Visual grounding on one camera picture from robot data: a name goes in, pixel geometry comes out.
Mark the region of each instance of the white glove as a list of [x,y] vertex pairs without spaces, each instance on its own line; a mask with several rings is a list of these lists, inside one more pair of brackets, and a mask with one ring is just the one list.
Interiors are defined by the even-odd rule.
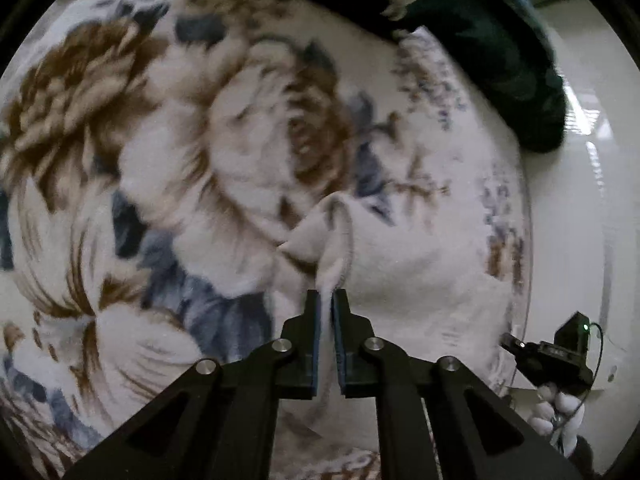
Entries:
[[[529,417],[530,426],[541,436],[551,436],[554,432],[554,418],[561,415],[563,420],[574,414],[575,410],[582,402],[577,397],[559,392],[555,384],[545,384],[538,388],[538,397],[542,402],[533,408]],[[568,457],[574,452],[578,443],[578,428],[584,418],[584,405],[571,416],[569,421],[562,427],[559,439],[562,441],[564,456]]]

